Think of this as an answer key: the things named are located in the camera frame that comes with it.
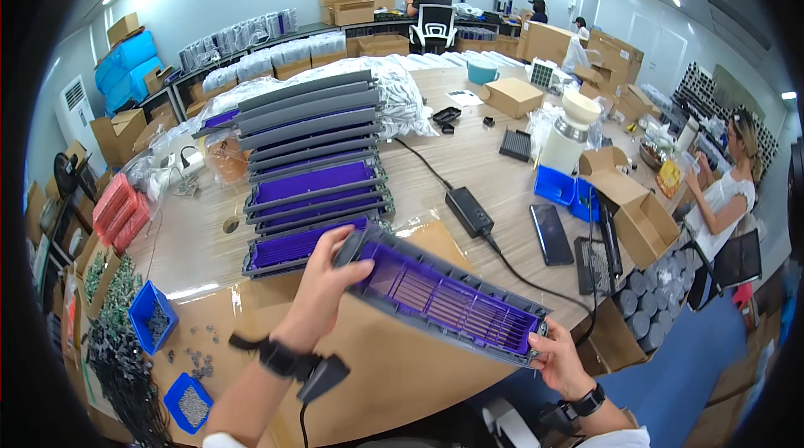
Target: black power adapter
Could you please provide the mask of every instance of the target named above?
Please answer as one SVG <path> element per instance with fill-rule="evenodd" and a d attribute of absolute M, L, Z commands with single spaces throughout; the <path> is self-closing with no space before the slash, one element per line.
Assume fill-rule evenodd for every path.
<path fill-rule="evenodd" d="M 448 190 L 444 202 L 473 239 L 487 236 L 495 226 L 467 187 Z"/>

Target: blue plastic bin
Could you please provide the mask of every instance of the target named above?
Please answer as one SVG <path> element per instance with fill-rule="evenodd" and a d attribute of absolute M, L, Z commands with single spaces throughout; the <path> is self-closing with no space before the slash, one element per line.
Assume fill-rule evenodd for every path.
<path fill-rule="evenodd" d="M 572 205 L 569 206 L 569 212 L 573 216 L 580 218 L 583 221 L 589 222 L 589 207 L 580 202 L 580 198 L 588 200 L 589 189 L 595 188 L 588 181 L 578 178 L 575 180 L 575 197 L 572 199 Z M 592 192 L 592 221 L 598 222 L 600 220 L 600 210 L 598 209 L 598 190 Z"/>
<path fill-rule="evenodd" d="M 154 300 L 158 301 L 162 311 L 167 315 L 168 323 L 167 329 L 162 336 L 157 340 L 154 345 L 154 337 L 148 331 L 148 319 L 154 314 Z M 165 341 L 173 332 L 173 328 L 178 324 L 178 316 L 174 312 L 170 302 L 167 301 L 165 293 L 156 289 L 154 284 L 146 282 L 142 289 L 134 297 L 134 302 L 131 303 L 129 308 L 129 320 L 131 325 L 134 326 L 134 332 L 137 335 L 137 340 L 140 340 L 140 347 L 146 351 L 148 355 L 153 355 L 157 350 L 162 348 Z"/>
<path fill-rule="evenodd" d="M 201 382 L 197 381 L 192 376 L 182 373 L 178 376 L 175 382 L 170 386 L 167 393 L 165 394 L 165 407 L 167 411 L 173 416 L 173 419 L 176 420 L 176 424 L 182 428 L 182 430 L 186 431 L 190 434 L 195 434 L 198 432 L 198 429 L 201 429 L 201 425 L 206 423 L 206 418 L 209 417 L 209 413 L 206 414 L 206 417 L 198 424 L 198 427 L 193 427 L 193 424 L 187 420 L 187 417 L 184 416 L 182 410 L 178 408 L 178 400 L 182 398 L 184 395 L 184 391 L 186 391 L 189 387 L 192 387 L 196 390 L 198 397 L 201 398 L 202 401 L 206 403 L 210 408 L 212 408 L 212 403 L 214 401 L 209 394 L 206 393 L 204 390 L 204 386 Z"/>
<path fill-rule="evenodd" d="M 569 205 L 575 197 L 575 178 L 540 165 L 533 192 L 551 202 Z"/>

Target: woman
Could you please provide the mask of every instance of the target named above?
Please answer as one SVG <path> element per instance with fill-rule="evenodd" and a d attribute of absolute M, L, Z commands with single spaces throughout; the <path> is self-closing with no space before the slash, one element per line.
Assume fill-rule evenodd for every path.
<path fill-rule="evenodd" d="M 698 205 L 684 217 L 684 223 L 709 262 L 729 240 L 740 219 L 753 209 L 757 198 L 754 183 L 762 175 L 762 161 L 756 129 L 745 109 L 740 108 L 729 121 L 728 148 L 735 167 L 718 181 L 709 169 L 706 155 L 698 153 L 701 171 L 709 184 L 705 191 L 701 191 L 695 171 L 685 178 Z"/>
<path fill-rule="evenodd" d="M 545 24 L 548 23 L 547 3 L 545 3 L 544 0 L 531 0 L 530 3 L 533 5 L 533 15 L 531 15 L 531 21 Z"/>

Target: power cord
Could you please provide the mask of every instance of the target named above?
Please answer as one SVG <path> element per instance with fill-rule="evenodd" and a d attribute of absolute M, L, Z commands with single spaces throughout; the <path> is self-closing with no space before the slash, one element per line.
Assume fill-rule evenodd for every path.
<path fill-rule="evenodd" d="M 419 158 L 419 160 L 421 160 L 427 166 L 427 169 L 429 169 L 430 172 L 432 172 L 433 175 L 435 175 L 437 177 L 438 181 L 441 181 L 448 190 L 453 190 L 454 189 L 453 185 L 450 184 L 447 180 L 445 180 L 440 174 L 438 174 L 436 172 L 436 170 L 433 169 L 433 166 L 431 166 L 427 162 L 427 160 L 425 160 L 425 157 L 421 156 L 421 154 L 419 154 L 419 152 L 417 152 L 416 150 L 414 150 L 413 148 L 411 148 L 410 146 L 405 144 L 401 139 L 397 138 L 397 142 L 399 144 L 401 144 L 402 146 L 404 146 L 405 148 L 407 148 L 407 150 L 409 152 L 411 152 L 414 155 L 416 155 Z M 581 345 L 582 343 L 586 342 L 589 339 L 589 335 L 592 334 L 592 330 L 595 327 L 595 319 L 597 318 L 597 314 L 598 314 L 598 287 L 597 287 L 597 284 L 595 282 L 593 282 L 593 293 L 594 293 L 594 299 L 595 299 L 595 307 L 594 307 L 594 309 L 590 309 L 584 302 L 581 302 L 581 301 L 579 301 L 579 300 L 577 300 L 575 298 L 572 298 L 572 297 L 570 297 L 570 296 L 568 296 L 566 294 L 562 294 L 562 293 L 559 293 L 557 291 L 550 290 L 550 289 L 548 289 L 546 287 L 539 286 L 535 282 L 531 282 L 531 281 L 527 280 L 525 277 L 522 276 L 521 273 L 516 271 L 516 269 L 511 265 L 511 263 L 508 262 L 508 259 L 503 254 L 503 251 L 500 250 L 499 246 L 497 245 L 497 242 L 495 242 L 494 238 L 492 238 L 491 233 L 487 233 L 486 235 L 484 235 L 483 239 L 486 240 L 486 242 L 491 247 L 491 249 L 494 252 L 497 253 L 497 256 L 500 257 L 500 260 L 502 260 L 502 262 L 506 266 L 506 268 L 508 268 L 508 270 L 511 273 L 513 273 L 514 276 L 517 277 L 517 279 L 519 279 L 520 281 L 524 282 L 525 284 L 528 284 L 528 286 L 535 287 L 537 290 L 544 291 L 545 293 L 548 293 L 548 294 L 552 294 L 553 296 L 556 296 L 556 297 L 561 298 L 563 300 L 566 300 L 568 302 L 574 303 L 574 304 L 580 306 L 581 308 L 583 308 L 586 311 L 586 313 L 589 315 L 589 317 L 592 319 L 592 325 L 589 326 L 589 329 L 586 331 L 586 333 L 584 333 L 578 339 L 578 342 L 576 342 L 576 347 Z M 591 254 L 592 254 L 592 189 L 590 188 L 589 189 L 589 259 L 590 259 L 590 261 L 589 261 L 589 272 L 590 272 L 590 274 L 593 272 L 592 271 Z"/>

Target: black t-shirt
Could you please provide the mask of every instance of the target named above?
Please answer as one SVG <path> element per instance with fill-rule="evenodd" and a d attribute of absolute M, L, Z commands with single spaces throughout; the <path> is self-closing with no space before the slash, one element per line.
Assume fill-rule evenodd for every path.
<path fill-rule="evenodd" d="M 449 5 L 452 6 L 452 0 L 416 0 L 413 2 L 413 8 L 419 10 L 419 5 Z"/>

